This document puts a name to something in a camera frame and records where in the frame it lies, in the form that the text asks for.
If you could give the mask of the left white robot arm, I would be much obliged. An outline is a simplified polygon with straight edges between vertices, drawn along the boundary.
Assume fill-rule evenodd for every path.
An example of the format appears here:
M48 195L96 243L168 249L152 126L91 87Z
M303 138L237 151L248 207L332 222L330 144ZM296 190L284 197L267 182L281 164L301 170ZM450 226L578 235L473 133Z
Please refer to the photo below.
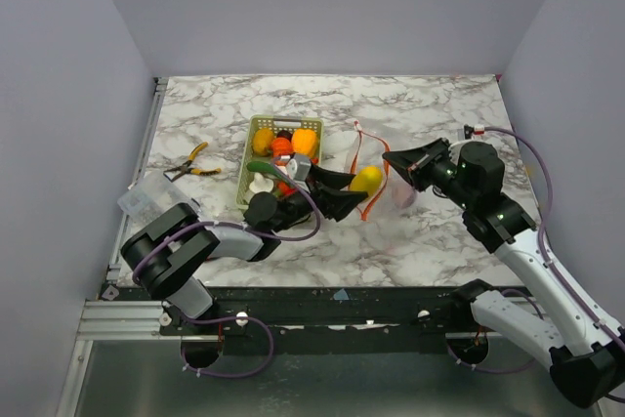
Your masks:
M252 196L241 224L202 221L180 202L135 233L120 248L135 284L153 300L165 300L183 313L183 322L196 334L209 332L217 319L213 298L195 273L210 260L235 258L259 262L281 243L303 242L314 236L284 235L284 231L313 216L339 222L368 199L352 190L354 175L323 169L300 153L277 157L271 167L291 193L276 196L260 191Z

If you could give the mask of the clear zip bag orange zipper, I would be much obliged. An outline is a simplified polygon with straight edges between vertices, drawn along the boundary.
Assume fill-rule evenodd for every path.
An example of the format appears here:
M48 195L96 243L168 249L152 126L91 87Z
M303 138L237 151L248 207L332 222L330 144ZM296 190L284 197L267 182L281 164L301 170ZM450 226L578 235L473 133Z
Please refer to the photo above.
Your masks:
M373 222L408 213L415 207L417 192L383 158L385 152L404 143L400 132L365 118L354 121L354 131L344 172L354 175L349 191L364 191L368 195L356 208L360 219Z

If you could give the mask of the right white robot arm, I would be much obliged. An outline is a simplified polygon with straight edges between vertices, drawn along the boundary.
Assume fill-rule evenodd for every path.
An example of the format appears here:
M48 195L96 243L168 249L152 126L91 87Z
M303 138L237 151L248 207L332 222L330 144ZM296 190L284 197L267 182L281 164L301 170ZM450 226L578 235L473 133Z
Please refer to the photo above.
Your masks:
M523 282L547 314L541 319L481 281L449 307L451 323L478 324L513 342L544 366L560 393L588 408L624 382L624 328L546 248L533 219L502 190L505 164L484 142L387 151L384 160L419 191L438 188L462 210L468 233Z

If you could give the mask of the purple toy onion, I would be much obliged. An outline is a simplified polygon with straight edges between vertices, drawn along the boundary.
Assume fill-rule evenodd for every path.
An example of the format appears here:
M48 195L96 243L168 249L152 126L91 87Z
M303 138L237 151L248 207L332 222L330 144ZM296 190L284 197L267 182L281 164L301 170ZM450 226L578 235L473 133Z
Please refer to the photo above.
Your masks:
M406 183L396 183L392 187L392 200L397 209L406 209L414 204L417 191Z

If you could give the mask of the yellow toy squash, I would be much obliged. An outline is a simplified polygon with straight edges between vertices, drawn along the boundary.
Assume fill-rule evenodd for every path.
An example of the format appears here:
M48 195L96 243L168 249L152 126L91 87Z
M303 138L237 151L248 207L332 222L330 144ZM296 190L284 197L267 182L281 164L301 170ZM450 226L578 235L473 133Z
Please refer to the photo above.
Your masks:
M372 196L378 191L383 181L384 173L380 168L367 166L357 172L349 185L349 190L366 192Z

